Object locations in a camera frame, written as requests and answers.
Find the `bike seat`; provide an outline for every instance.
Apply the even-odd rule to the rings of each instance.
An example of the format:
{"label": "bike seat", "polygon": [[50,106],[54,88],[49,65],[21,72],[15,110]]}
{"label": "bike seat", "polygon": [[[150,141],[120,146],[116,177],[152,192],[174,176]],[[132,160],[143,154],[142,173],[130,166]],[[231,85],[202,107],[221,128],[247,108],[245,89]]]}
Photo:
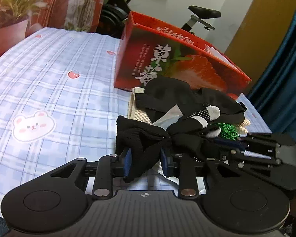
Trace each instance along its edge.
{"label": "bike seat", "polygon": [[197,15],[200,19],[213,19],[221,17],[220,11],[206,9],[194,5],[190,5],[189,10]]}

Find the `clothing pile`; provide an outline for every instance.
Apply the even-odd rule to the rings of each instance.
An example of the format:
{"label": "clothing pile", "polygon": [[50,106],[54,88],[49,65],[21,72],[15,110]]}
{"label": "clothing pile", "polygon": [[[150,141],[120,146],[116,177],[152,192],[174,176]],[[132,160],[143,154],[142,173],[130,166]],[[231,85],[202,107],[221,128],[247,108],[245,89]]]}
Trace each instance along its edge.
{"label": "clothing pile", "polygon": [[245,110],[221,91],[192,91],[188,83],[173,78],[160,76],[145,89],[135,87],[128,118],[117,119],[116,154],[130,148],[132,155],[124,181],[129,183],[158,165],[161,151],[187,153],[200,161],[214,157],[219,147],[212,138],[222,134],[221,125],[231,125],[237,136],[247,133],[245,126],[250,122]]}

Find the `checkered tablecloth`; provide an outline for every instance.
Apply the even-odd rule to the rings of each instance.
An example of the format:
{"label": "checkered tablecloth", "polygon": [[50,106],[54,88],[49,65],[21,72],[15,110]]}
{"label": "checkered tablecloth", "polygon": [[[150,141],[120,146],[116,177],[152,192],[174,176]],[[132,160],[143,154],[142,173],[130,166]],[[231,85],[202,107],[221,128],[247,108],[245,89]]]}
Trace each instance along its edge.
{"label": "checkered tablecloth", "polygon": [[[114,153],[116,119],[127,115],[130,97],[113,87],[118,45],[119,39],[109,36],[44,28],[0,58],[0,204],[11,189],[75,158],[97,161]],[[70,79],[70,71],[80,76]],[[240,99],[248,107],[251,131],[266,132],[250,102]],[[37,111],[53,118],[54,130],[36,141],[19,142],[12,134],[15,119]],[[130,184],[116,178],[114,186],[177,189],[153,170]]]}

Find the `red cardboard box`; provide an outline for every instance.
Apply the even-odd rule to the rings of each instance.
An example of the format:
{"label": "red cardboard box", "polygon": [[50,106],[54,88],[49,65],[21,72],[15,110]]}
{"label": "red cardboard box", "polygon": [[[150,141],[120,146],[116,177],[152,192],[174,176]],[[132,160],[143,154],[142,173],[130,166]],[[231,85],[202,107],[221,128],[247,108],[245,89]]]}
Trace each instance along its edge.
{"label": "red cardboard box", "polygon": [[209,42],[155,18],[130,12],[116,61],[114,87],[131,91],[160,75],[209,87],[236,99],[250,83]]}

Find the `teal curtain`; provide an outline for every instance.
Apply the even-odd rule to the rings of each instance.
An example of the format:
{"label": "teal curtain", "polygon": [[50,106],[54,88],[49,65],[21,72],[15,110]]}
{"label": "teal curtain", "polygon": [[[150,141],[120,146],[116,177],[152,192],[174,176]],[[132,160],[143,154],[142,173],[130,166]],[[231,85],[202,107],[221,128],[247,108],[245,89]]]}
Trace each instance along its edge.
{"label": "teal curtain", "polygon": [[272,132],[288,133],[296,140],[296,12],[280,48],[248,99]]}

